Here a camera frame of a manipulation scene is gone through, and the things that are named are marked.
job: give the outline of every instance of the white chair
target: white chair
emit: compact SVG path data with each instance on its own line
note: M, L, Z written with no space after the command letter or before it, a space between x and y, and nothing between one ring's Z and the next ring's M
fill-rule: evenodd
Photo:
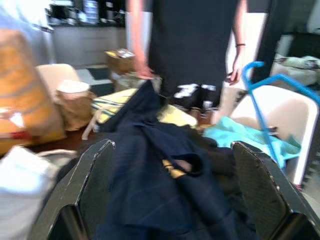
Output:
M64 80L81 81L76 70L68 64L47 64L36 66L44 84L50 93L51 99L56 97L56 89Z
M295 185L301 185L319 114L318 105L304 95L276 86L261 86L253 94L267 125L278 127L281 139L293 135L301 144L299 158L296 161L290 160L286 167L289 180ZM230 118L245 126L261 129L249 95L243 98Z

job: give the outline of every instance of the navy fabric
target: navy fabric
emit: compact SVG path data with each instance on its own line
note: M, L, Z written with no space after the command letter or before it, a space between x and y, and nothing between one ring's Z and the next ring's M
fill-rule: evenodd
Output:
M184 130L157 121L158 95L147 81L100 126L115 142L111 198L99 240L256 239L212 175L208 155ZM173 179L162 160L185 160L192 170Z

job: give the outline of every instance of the cardboard box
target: cardboard box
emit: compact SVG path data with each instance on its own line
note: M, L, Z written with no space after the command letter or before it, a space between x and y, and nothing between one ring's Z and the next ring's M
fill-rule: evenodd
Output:
M105 51L105 54L107 65L112 72L115 72L118 75L123 75L135 71L135 57L128 50L118 49L114 51Z

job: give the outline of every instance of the light blue cloth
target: light blue cloth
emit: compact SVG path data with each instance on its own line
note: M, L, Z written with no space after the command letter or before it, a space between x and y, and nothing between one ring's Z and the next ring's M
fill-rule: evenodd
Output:
M216 140L221 148L230 148L232 142L242 141L260 149L269 156L271 155L262 131L243 126L226 116L217 125L207 128L204 131L204 136ZM270 139L281 169L286 166L286 160L299 156L301 145L293 136L290 136L286 141L274 136L271 136Z

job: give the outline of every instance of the black shorts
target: black shorts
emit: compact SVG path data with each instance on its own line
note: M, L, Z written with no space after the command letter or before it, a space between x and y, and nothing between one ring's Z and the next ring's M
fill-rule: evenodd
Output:
M192 108L198 108L204 112L219 107L221 91L222 85L181 84L173 91L170 102L185 112Z

